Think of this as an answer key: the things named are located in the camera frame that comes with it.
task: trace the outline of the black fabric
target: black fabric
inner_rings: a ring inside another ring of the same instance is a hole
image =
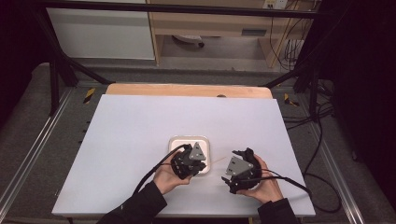
[[[21,99],[32,78],[32,71],[48,58],[29,25],[14,0],[1,1],[0,127]]]
[[[262,224],[298,223],[288,199],[265,203],[257,211]]]
[[[98,224],[151,223],[152,219],[167,205],[154,182],[148,183],[136,195],[106,214]]]

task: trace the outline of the white tabletop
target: white tabletop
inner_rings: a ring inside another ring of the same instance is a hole
[[[159,217],[257,216],[260,204],[231,194],[220,178],[233,150],[250,147],[269,169],[304,185],[276,100],[103,95],[52,213],[96,216],[119,206],[166,155],[175,135],[205,136],[216,162],[166,194]],[[278,183],[296,216],[315,214],[303,190]]]

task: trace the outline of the gray floor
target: gray floor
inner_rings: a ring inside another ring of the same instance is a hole
[[[229,38],[221,42],[218,37],[210,37],[205,42],[205,52],[196,53],[194,50],[186,49],[196,48],[195,46],[176,43],[169,37],[165,40],[164,60],[160,66],[147,62],[133,62],[127,65],[124,63],[123,66],[117,66],[117,68],[104,68],[101,63],[101,65],[94,66],[92,70],[104,77],[121,82],[256,86],[280,76],[281,73],[274,69],[249,66],[249,64],[255,64],[256,61],[265,63],[263,56],[257,51],[258,46],[250,41],[251,39],[234,40]],[[241,49],[245,51],[245,54],[236,54]],[[238,56],[227,58],[220,53],[222,51]],[[194,59],[197,60],[197,65],[194,65],[196,67],[189,66]],[[235,60],[239,61],[240,65],[232,65]],[[28,218],[24,219],[25,222],[20,223],[55,223],[57,221],[64,223],[62,217],[56,217],[50,213],[56,201],[55,194],[62,188],[78,152],[79,141],[84,138],[83,131],[89,128],[87,121],[91,120],[100,95],[106,91],[106,86],[97,85],[83,75],[78,76],[85,81],[85,84],[73,89],[64,113],[7,213],[8,222],[11,219],[19,218],[21,221],[21,218]],[[287,88],[292,82],[293,80],[289,80],[281,88],[273,89],[273,94],[279,101],[283,116],[303,117],[304,111],[300,106],[286,105],[283,102],[284,92],[290,94],[290,99],[297,100],[296,95]],[[14,109],[13,115],[0,131],[2,167],[0,170],[0,192],[6,190],[7,184],[17,172],[24,156],[28,153],[48,118],[50,112],[48,84],[48,68],[38,67],[34,72],[34,79]],[[82,102],[90,86],[96,87],[96,91],[90,103],[84,105]],[[394,210],[389,206],[365,165],[351,159],[351,149],[337,124],[337,118],[327,117],[322,122],[327,143],[330,145],[332,154],[342,170],[366,223],[396,223]],[[317,141],[313,137],[309,125],[290,130],[289,134],[296,158],[303,170]],[[310,172],[330,181],[320,155],[315,158]],[[336,198],[329,187],[309,177],[306,179],[306,183],[314,191],[314,203],[325,208],[336,206]],[[326,214],[317,210],[315,217],[307,217],[304,222],[348,223],[348,218],[344,210],[335,214]]]

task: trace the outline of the black sleeve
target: black sleeve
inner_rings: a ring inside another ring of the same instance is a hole
[[[288,199],[265,203],[257,210],[262,224],[298,224]]]
[[[97,224],[149,224],[166,205],[165,198],[151,181],[139,193],[104,215]]]

